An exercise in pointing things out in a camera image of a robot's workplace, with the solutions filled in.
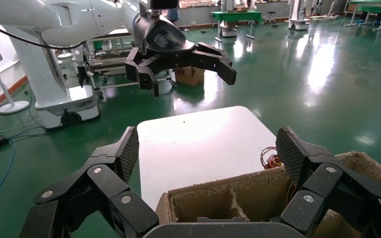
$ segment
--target green table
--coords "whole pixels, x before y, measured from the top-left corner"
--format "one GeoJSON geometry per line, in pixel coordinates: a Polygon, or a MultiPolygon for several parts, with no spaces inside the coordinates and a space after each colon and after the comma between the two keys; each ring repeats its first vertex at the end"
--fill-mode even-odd
{"type": "Polygon", "coordinates": [[[222,12],[213,11],[212,18],[218,21],[259,21],[262,22],[262,13],[260,11],[248,11],[248,12],[222,12]]]}
{"type": "MultiPolygon", "coordinates": [[[[370,12],[373,13],[381,13],[381,0],[351,0],[348,4],[355,4],[353,17],[351,18],[351,23],[344,26],[356,26],[356,25],[365,25],[370,24],[371,22],[367,22],[369,19],[370,12]],[[353,23],[354,17],[356,15],[356,11],[365,11],[367,12],[366,20],[364,23],[353,23]]],[[[373,29],[374,31],[381,30],[381,25],[379,28],[373,29]]]]}
{"type": "Polygon", "coordinates": [[[223,40],[220,39],[220,23],[222,21],[230,22],[230,21],[250,21],[251,22],[251,29],[249,35],[246,35],[246,37],[249,37],[251,39],[255,39],[255,37],[252,36],[253,28],[254,28],[254,21],[262,22],[262,13],[260,11],[248,11],[248,12],[222,12],[222,11],[213,11],[212,18],[214,20],[218,21],[218,35],[215,38],[217,41],[222,42],[223,40]]]}

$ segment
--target black cable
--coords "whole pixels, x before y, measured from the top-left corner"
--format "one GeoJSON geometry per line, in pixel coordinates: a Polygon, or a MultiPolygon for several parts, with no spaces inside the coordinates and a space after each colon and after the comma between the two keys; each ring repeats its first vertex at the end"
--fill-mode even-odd
{"type": "Polygon", "coordinates": [[[19,36],[13,35],[13,34],[11,34],[9,32],[1,30],[1,29],[0,29],[0,32],[5,34],[5,35],[7,35],[7,36],[9,36],[9,37],[15,38],[17,40],[24,41],[26,43],[29,43],[29,44],[32,44],[32,45],[35,45],[35,46],[40,46],[40,47],[43,47],[43,48],[53,49],[53,50],[72,50],[72,49],[75,49],[75,48],[83,45],[86,42],[86,41],[83,41],[83,42],[79,43],[78,45],[71,46],[71,47],[46,46],[46,45],[42,45],[42,44],[38,44],[38,43],[35,43],[35,42],[32,42],[32,41],[29,41],[29,40],[21,38],[19,36]]]}
{"type": "Polygon", "coordinates": [[[31,137],[45,136],[45,135],[49,135],[49,134],[40,133],[40,134],[35,134],[35,135],[19,135],[19,136],[14,136],[14,137],[12,137],[11,140],[14,140],[14,139],[17,139],[17,138],[21,138],[21,137],[28,137],[28,138],[31,138],[31,137]]]}
{"type": "Polygon", "coordinates": [[[34,129],[41,129],[41,127],[36,126],[36,127],[32,127],[32,128],[25,129],[25,130],[23,130],[22,132],[20,132],[20,133],[18,133],[18,134],[16,134],[16,135],[13,135],[13,136],[8,137],[8,139],[10,139],[10,140],[11,140],[11,139],[14,139],[14,138],[18,137],[19,135],[24,134],[24,133],[27,133],[27,132],[29,132],[29,131],[32,131],[32,130],[34,130],[34,129]]]}

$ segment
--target white robot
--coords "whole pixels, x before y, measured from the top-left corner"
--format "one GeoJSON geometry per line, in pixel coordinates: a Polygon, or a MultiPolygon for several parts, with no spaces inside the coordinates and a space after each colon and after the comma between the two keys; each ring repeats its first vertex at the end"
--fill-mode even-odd
{"type": "Polygon", "coordinates": [[[308,0],[289,0],[290,16],[288,29],[308,30],[310,27],[309,19],[306,17],[306,4],[308,0]]]}
{"type": "MultiPolygon", "coordinates": [[[[236,72],[224,52],[187,41],[183,33],[160,15],[161,9],[176,8],[178,3],[178,0],[120,0],[118,3],[108,0],[0,0],[0,25],[12,36],[36,96],[35,108],[44,127],[77,124],[99,115],[92,87],[68,87],[49,49],[55,47],[49,45],[73,45],[70,49],[77,61],[81,61],[82,45],[79,43],[123,26],[134,35],[139,46],[126,61],[127,77],[137,81],[141,89],[152,90],[158,96],[153,73],[190,65],[217,71],[224,81],[234,84],[236,72]],[[201,59],[206,53],[216,57],[210,55],[214,59],[205,62],[211,59],[201,59]]],[[[86,77],[86,69],[81,64],[78,73],[80,78],[86,77]]]]}

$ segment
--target green floor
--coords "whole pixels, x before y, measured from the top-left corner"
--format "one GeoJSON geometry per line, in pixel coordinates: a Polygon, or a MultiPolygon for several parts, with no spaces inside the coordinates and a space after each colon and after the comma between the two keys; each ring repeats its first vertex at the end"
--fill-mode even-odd
{"type": "MultiPolygon", "coordinates": [[[[16,140],[11,172],[0,190],[0,238],[18,237],[39,190],[79,169],[96,147],[116,142],[127,126],[145,120],[241,105],[274,133],[289,125],[303,140],[333,153],[364,151],[381,163],[381,33],[346,28],[348,21],[313,23],[308,32],[293,36],[284,23],[259,26],[253,45],[244,37],[248,28],[240,27],[237,40],[225,39],[221,45],[238,72],[234,86],[211,74],[205,85],[196,87],[171,89],[163,82],[157,99],[137,86],[112,88],[103,92],[99,119],[50,136],[16,140]]],[[[213,29],[185,34],[193,42],[216,44],[213,29]]],[[[23,91],[15,99],[28,100],[23,91]]],[[[25,111],[0,116],[0,130],[28,119],[25,111]]],[[[0,149],[0,180],[11,154],[10,145],[0,149]]],[[[130,186],[139,193],[139,171],[132,177],[130,186]]],[[[73,237],[116,235],[94,214],[73,237]]]]}

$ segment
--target robotic arm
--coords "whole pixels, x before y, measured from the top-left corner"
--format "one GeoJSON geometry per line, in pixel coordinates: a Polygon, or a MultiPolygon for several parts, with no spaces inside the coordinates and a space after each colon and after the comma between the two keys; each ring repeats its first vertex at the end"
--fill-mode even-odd
{"type": "Polygon", "coordinates": [[[0,24],[40,32],[49,45],[70,46],[126,26],[139,47],[126,61],[127,77],[158,96],[154,75],[163,69],[194,66],[218,72],[229,85],[236,71],[226,53],[206,44],[195,45],[161,9],[178,0],[0,0],[0,24]]]}

